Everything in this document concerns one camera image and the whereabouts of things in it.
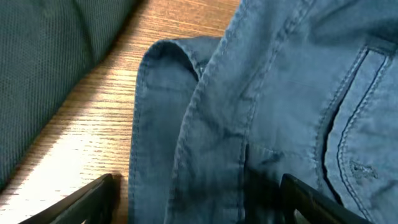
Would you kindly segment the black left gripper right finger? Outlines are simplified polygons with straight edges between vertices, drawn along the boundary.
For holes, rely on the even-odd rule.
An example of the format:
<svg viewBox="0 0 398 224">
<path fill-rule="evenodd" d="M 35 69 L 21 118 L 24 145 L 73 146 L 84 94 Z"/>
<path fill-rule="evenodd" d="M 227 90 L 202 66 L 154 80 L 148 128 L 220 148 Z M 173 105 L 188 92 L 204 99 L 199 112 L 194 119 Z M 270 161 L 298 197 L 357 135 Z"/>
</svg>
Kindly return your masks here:
<svg viewBox="0 0 398 224">
<path fill-rule="evenodd" d="M 291 174 L 280 184 L 286 223 L 371 224 Z"/>
</svg>

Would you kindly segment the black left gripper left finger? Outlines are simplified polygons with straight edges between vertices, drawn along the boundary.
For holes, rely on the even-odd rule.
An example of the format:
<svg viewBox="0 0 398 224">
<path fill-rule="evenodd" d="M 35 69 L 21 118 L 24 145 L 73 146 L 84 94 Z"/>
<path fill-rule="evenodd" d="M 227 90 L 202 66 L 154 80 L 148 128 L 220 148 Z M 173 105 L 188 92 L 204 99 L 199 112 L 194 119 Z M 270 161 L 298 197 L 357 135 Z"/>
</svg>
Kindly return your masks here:
<svg viewBox="0 0 398 224">
<path fill-rule="evenodd" d="M 111 223 L 114 177 L 104 174 L 21 224 Z"/>
</svg>

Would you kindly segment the navy blue shorts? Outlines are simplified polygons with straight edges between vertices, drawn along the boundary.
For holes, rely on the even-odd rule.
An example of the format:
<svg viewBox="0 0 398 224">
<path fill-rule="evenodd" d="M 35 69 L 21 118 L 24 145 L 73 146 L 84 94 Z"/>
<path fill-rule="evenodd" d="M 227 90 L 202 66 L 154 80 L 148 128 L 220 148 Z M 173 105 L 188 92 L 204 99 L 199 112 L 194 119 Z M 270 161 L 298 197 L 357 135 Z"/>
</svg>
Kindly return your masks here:
<svg viewBox="0 0 398 224">
<path fill-rule="evenodd" d="M 144 55 L 129 223 L 283 223 L 284 174 L 397 222 L 396 1 L 242 1 Z"/>
</svg>

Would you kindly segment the black garment under t-shirt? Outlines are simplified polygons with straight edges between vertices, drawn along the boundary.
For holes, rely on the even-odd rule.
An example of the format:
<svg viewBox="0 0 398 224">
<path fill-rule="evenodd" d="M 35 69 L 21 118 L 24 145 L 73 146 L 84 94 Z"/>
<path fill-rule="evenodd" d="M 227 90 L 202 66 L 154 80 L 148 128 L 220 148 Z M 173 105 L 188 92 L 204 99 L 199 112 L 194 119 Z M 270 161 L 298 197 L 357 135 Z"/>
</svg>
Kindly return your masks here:
<svg viewBox="0 0 398 224">
<path fill-rule="evenodd" d="M 71 89 L 104 59 L 132 0 L 1 1 L 1 185 Z"/>
</svg>

